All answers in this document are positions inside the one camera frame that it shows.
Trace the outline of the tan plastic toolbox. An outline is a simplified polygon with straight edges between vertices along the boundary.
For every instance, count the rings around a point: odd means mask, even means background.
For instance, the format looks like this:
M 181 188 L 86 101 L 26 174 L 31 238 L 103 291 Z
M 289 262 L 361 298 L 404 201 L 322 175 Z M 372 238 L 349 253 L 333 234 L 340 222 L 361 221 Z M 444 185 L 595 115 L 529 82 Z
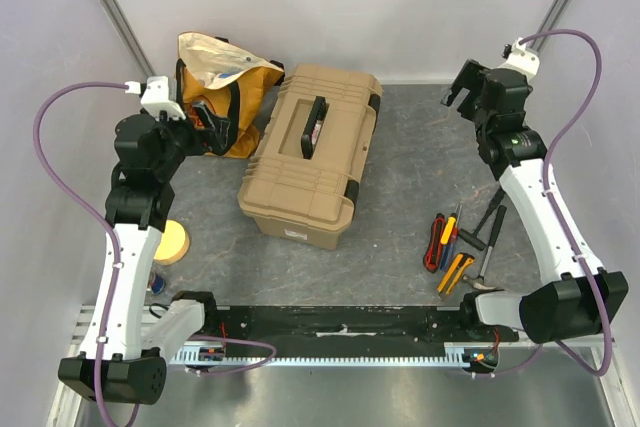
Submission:
M 355 215 L 382 93 L 372 74 L 318 64 L 284 79 L 238 193 L 262 233 L 337 247 Z

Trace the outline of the yellow handled pliers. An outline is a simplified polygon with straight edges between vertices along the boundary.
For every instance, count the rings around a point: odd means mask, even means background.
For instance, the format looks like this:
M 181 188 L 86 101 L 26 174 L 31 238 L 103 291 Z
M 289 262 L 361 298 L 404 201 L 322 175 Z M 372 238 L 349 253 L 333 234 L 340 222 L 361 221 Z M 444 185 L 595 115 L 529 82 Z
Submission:
M 460 203 L 458 203 L 454 209 L 454 211 L 449 215 L 449 217 L 446 219 L 445 224 L 444 224 L 444 228 L 440 237 L 440 244 L 443 246 L 446 246 L 449 241 L 450 238 L 453 234 L 453 231 L 457 225 L 459 216 L 461 214 L 461 210 L 462 210 L 462 206 Z

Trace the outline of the black rubber mallet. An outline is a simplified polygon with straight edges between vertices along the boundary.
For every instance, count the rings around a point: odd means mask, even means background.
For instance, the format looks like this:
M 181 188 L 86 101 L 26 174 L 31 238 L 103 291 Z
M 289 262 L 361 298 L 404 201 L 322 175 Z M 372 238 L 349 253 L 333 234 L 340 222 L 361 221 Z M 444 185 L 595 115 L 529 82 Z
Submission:
M 491 216 L 491 214 L 500 206 L 504 197 L 505 197 L 504 190 L 502 188 L 499 188 L 494 194 L 494 196 L 492 197 L 491 201 L 489 202 L 483 216 L 481 217 L 480 221 L 476 225 L 475 229 L 472 232 L 469 232 L 468 230 L 465 230 L 465 229 L 459 229 L 458 238 L 463 242 L 465 242 L 466 244 L 468 244 L 469 246 L 475 248 L 476 250 L 484 251 L 486 248 L 486 243 L 483 242 L 478 237 L 478 235 L 482 230 L 482 228 L 484 227 L 487 220 L 489 219 L 489 217 Z

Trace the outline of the blue red screwdriver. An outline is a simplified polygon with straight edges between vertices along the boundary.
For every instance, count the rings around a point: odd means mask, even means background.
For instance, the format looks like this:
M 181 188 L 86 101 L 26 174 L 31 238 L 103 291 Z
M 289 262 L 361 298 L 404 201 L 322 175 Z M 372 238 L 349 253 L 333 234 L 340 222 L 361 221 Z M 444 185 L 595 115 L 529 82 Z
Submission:
M 445 245 L 442 252 L 442 257 L 439 263 L 439 269 L 442 271 L 444 271 L 447 268 L 447 265 L 450 262 L 450 256 L 452 255 L 452 252 L 455 250 L 456 239 L 457 239 L 457 231 L 454 230 L 449 236 L 448 242 Z

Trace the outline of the yellow black utility knife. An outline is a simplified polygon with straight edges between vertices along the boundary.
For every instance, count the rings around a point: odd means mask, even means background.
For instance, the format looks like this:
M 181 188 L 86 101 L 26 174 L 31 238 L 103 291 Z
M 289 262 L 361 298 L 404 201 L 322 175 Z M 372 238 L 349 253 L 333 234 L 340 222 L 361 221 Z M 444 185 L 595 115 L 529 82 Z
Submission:
M 462 279 L 467 268 L 475 261 L 475 257 L 468 253 L 458 253 L 449 268 L 447 269 L 443 279 L 438 285 L 437 292 L 442 296 L 448 296 L 452 293 L 455 286 Z

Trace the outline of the red black pliers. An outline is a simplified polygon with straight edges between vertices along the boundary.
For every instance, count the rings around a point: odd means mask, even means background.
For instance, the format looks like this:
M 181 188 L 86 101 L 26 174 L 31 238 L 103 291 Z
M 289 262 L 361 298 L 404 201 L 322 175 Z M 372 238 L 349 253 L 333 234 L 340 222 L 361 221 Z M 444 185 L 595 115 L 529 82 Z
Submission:
M 445 225 L 445 216 L 438 213 L 431 224 L 429 243 L 423 256 L 423 265 L 430 273 L 435 273 L 439 268 L 443 251 L 441 238 Z

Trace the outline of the steel claw hammer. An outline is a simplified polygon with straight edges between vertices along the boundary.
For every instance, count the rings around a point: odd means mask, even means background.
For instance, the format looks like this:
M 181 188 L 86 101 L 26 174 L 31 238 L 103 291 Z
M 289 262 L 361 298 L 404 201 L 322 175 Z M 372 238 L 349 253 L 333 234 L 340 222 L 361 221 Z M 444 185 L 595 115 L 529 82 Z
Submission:
M 491 228 L 489 241 L 485 249 L 485 255 L 478 275 L 476 277 L 470 277 L 468 274 L 465 274 L 463 276 L 463 281 L 469 284 L 476 291 L 492 292 L 498 290 L 498 287 L 490 286 L 486 283 L 485 274 L 488 269 L 497 239 L 500 235 L 506 211 L 507 207 L 504 205 L 500 205 L 497 208 L 496 217 Z

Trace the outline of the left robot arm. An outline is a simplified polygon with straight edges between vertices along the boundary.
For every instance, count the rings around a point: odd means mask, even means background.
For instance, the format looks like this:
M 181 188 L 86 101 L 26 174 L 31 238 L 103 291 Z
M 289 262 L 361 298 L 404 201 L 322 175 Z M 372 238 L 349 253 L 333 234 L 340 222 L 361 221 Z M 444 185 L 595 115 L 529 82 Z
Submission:
M 180 291 L 162 318 L 142 329 L 151 267 L 175 197 L 171 179 L 205 145 L 189 118 L 164 111 L 131 115 L 115 134 L 118 162 L 105 203 L 107 246 L 95 311 L 78 354 L 60 361 L 58 378 L 94 402 L 153 405 L 184 343 L 193 335 L 210 339 L 220 327 L 212 293 Z

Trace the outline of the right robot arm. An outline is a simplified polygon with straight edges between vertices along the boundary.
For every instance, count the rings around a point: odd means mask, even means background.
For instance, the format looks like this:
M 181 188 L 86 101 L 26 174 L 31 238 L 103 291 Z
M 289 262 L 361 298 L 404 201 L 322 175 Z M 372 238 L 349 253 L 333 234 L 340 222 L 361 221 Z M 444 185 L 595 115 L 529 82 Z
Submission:
M 529 294 L 498 289 L 465 295 L 460 333 L 477 341 L 499 325 L 544 344 L 604 332 L 628 282 L 622 272 L 607 271 L 588 247 L 556 186 L 542 137 L 526 125 L 528 75 L 469 59 L 443 104 L 452 105 L 462 90 L 468 93 L 457 110 L 473 123 L 479 155 L 524 225 L 542 285 Z

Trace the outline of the orange paper shopping bag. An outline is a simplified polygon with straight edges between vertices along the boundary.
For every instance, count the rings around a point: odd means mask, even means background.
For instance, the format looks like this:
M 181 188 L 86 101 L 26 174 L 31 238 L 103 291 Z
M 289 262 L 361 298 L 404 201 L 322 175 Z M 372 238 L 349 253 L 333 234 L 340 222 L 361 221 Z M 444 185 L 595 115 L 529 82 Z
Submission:
M 224 155 L 249 157 L 260 141 L 254 121 L 264 96 L 285 77 L 284 65 L 269 61 L 221 37 L 199 32 L 183 32 L 177 38 L 176 81 L 181 106 L 203 133 L 193 108 L 206 101 L 217 115 L 231 122 L 232 143 Z

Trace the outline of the round wooden disc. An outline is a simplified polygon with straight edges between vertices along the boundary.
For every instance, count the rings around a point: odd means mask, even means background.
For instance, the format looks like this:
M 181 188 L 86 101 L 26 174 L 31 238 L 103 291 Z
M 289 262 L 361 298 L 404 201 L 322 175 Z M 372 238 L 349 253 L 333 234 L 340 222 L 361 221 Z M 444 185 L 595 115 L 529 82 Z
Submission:
M 180 261 L 188 252 L 190 236 L 186 228 L 176 220 L 168 220 L 165 231 L 154 255 L 160 265 L 171 265 Z

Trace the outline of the blue silver drink can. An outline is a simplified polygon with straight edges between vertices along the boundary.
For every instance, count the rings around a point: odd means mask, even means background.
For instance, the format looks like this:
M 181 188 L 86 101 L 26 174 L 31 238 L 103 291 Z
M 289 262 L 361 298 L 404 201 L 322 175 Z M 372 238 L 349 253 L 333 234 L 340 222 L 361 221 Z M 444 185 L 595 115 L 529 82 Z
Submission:
M 165 289 L 165 280 L 156 272 L 149 275 L 148 289 L 153 295 L 159 295 Z

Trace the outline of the aluminium frame rail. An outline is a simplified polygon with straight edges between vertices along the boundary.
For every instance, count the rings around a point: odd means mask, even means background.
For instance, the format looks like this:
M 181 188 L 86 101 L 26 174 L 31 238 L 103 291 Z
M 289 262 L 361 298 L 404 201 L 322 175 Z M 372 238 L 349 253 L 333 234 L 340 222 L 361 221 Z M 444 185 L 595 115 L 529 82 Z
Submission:
M 118 0 L 99 1 L 137 67 L 145 77 L 154 76 L 155 70 L 147 58 Z

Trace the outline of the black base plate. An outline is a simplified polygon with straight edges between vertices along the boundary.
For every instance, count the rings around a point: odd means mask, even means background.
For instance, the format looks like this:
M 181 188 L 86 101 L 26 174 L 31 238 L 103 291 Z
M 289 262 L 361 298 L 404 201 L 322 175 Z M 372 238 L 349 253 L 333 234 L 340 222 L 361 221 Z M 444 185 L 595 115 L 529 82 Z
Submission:
M 275 337 L 418 338 L 434 343 L 516 342 L 507 327 L 470 325 L 459 309 L 437 306 L 224 306 L 214 325 L 230 337 L 271 342 Z

